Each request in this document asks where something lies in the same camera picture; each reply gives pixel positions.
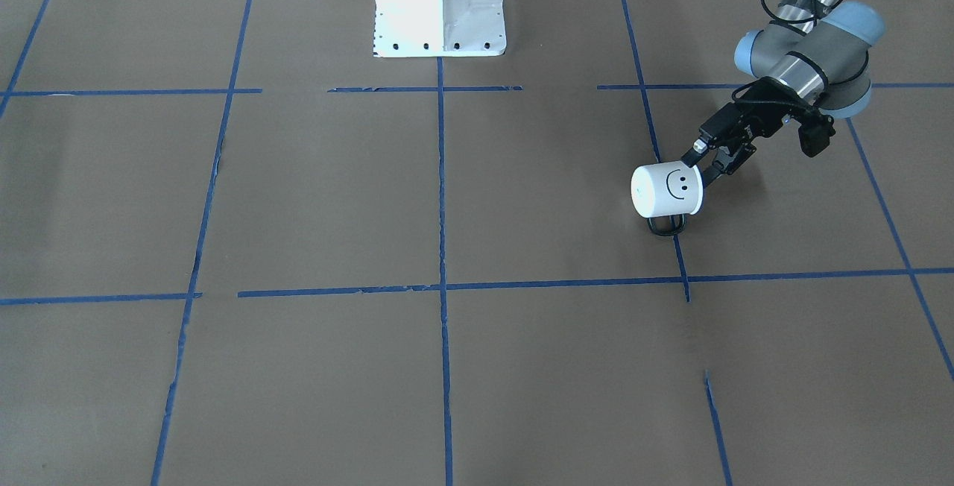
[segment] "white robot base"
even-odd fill
[[[504,0],[375,0],[378,57],[504,54]]]

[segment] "blue tape grid line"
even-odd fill
[[[161,300],[185,300],[187,293],[176,294],[112,294],[107,296],[47,296],[38,298],[4,298],[0,306],[55,306],[65,303],[112,303],[112,302],[160,302]]]
[[[520,85],[488,86],[337,86],[328,92],[508,92],[522,91]]]
[[[941,331],[938,329],[937,323],[934,321],[934,315],[931,314],[931,309],[927,305],[927,300],[924,299],[924,293],[920,289],[920,283],[917,281],[917,272],[911,266],[911,261],[909,256],[907,256],[907,251],[904,249],[904,244],[900,241],[900,234],[897,234],[897,228],[895,227],[894,219],[891,217],[891,212],[888,210],[888,205],[885,201],[885,196],[882,194],[882,190],[878,185],[878,180],[875,178],[875,173],[871,169],[871,163],[868,161],[868,155],[865,153],[865,147],[862,146],[862,140],[858,137],[858,131],[855,130],[855,123],[852,119],[845,119],[848,122],[848,129],[851,130],[852,139],[855,140],[855,146],[858,148],[858,155],[862,159],[862,164],[865,166],[865,172],[868,173],[868,180],[871,181],[871,187],[875,190],[875,196],[878,198],[878,203],[882,207],[882,213],[885,214],[885,220],[888,222],[888,228],[891,229],[891,235],[894,238],[895,245],[897,246],[897,252],[900,254],[900,258],[904,262],[904,268],[906,269],[906,274],[909,275],[911,280],[911,285],[914,288],[915,294],[917,295],[917,301],[920,302],[920,308],[924,312],[924,318],[927,319],[927,324],[930,326],[931,333],[934,335],[934,341],[938,345],[938,349],[941,351],[941,357],[944,358],[944,364],[947,366],[947,372],[950,374],[951,380],[954,380],[954,364],[951,363],[950,354],[947,353],[947,347],[944,346],[944,340],[941,337]]]
[[[162,462],[165,456],[166,442],[169,436],[169,425],[173,415],[173,407],[176,403],[176,391],[178,379],[182,370],[182,357],[185,351],[186,327],[189,325],[189,319],[192,316],[193,300],[195,299],[195,286],[198,283],[198,271],[202,265],[202,248],[205,245],[205,234],[209,226],[209,217],[212,214],[212,200],[215,197],[215,181],[218,178],[218,164],[222,156],[222,143],[225,140],[225,130],[229,124],[229,113],[232,109],[232,99],[235,96],[236,79],[239,78],[239,62],[241,62],[242,46],[245,42],[245,30],[248,27],[248,16],[252,10],[252,0],[245,0],[245,11],[242,14],[241,27],[238,29],[238,42],[236,42],[235,59],[232,61],[232,76],[229,79],[228,93],[225,95],[225,107],[222,110],[222,122],[218,129],[218,140],[215,143],[215,157],[212,159],[212,172],[209,177],[209,188],[205,194],[205,207],[202,210],[202,224],[198,229],[198,241],[195,244],[195,263],[192,268],[192,275],[189,279],[189,292],[185,300],[185,306],[182,309],[182,324],[180,326],[180,337],[178,337],[178,348],[176,353],[176,373],[173,375],[173,382],[169,385],[169,394],[166,397],[165,413],[162,418],[162,429],[159,433],[159,441],[156,449],[156,462],[153,465],[152,486],[158,486],[159,477],[162,473]]]
[[[713,431],[715,431],[715,444],[718,445],[718,457],[722,461],[722,475],[725,476],[725,486],[732,486],[732,470],[729,468],[729,455],[725,451],[725,440],[722,438],[722,423],[719,422],[718,408],[716,408],[716,399],[713,397],[712,380],[709,377],[709,371],[706,370],[706,400],[709,401],[709,415],[713,419]]]
[[[443,471],[446,486],[454,484],[454,446],[451,438],[450,420],[450,344],[447,334],[447,261],[446,261],[446,161],[444,161],[443,145],[443,58],[437,58],[437,148],[438,148],[438,177],[439,190],[439,222],[440,222],[440,363],[443,371]]]
[[[643,98],[643,109],[646,113],[646,124],[648,129],[650,129],[650,140],[653,142],[653,154],[657,162],[662,161],[662,156],[659,154],[659,142],[657,140],[657,133],[655,133],[655,125],[653,123],[653,111],[650,109],[650,96],[646,92],[646,81],[643,77],[643,65],[639,61],[639,48],[636,45],[636,34],[633,31],[633,20],[630,17],[630,4],[627,0],[620,0],[620,3],[623,6],[623,16],[626,18],[626,31],[630,35],[630,48],[633,50],[633,64],[636,69],[636,79],[639,81],[639,92]],[[679,273],[682,276],[682,286],[683,292],[686,294],[686,302],[691,302],[692,292],[689,291],[689,279],[686,276],[686,263],[685,259],[682,256],[682,245],[679,244],[679,237],[675,235],[672,237],[672,247],[675,249],[675,258],[679,263]]]
[[[919,275],[950,275],[954,268],[916,268]],[[891,277],[909,275],[904,268],[876,270],[835,270],[828,272],[783,272],[767,274],[727,274],[689,276],[691,283],[731,283],[744,281],[797,281],[811,279],[850,279],[862,277]],[[506,288],[575,288],[576,286],[625,286],[625,285],[665,285],[681,283],[682,276],[639,277],[623,279],[576,279],[553,281],[503,281],[476,283],[447,283],[447,290],[497,290]],[[402,292],[433,292],[440,290],[440,283],[434,285],[385,285],[352,286],[352,288],[291,288],[273,290],[242,290],[238,298],[275,298],[282,296],[338,296],[345,294],[386,294]]]
[[[20,79],[20,72],[23,72],[23,65],[27,62],[27,55],[30,54],[30,47],[34,45],[34,38],[37,38],[37,30],[40,28],[40,22],[43,21],[43,15],[47,13],[48,6],[50,6],[50,0],[43,0],[43,3],[40,4],[37,19],[34,20],[34,25],[27,35],[27,42],[23,45],[23,50],[20,51],[20,58],[16,61],[16,68],[13,69],[13,76],[10,76],[7,93],[4,94],[3,101],[0,101],[0,117],[3,117],[4,112],[7,111],[7,104],[10,103],[10,93],[13,92],[16,82]]]
[[[260,95],[262,88],[236,89],[65,89],[64,91],[11,91],[3,96],[135,96],[135,95]]]

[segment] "brown floor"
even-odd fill
[[[0,0],[0,484],[950,486],[954,0],[859,1],[868,111],[674,242],[631,171],[759,0],[444,61],[374,0]]]

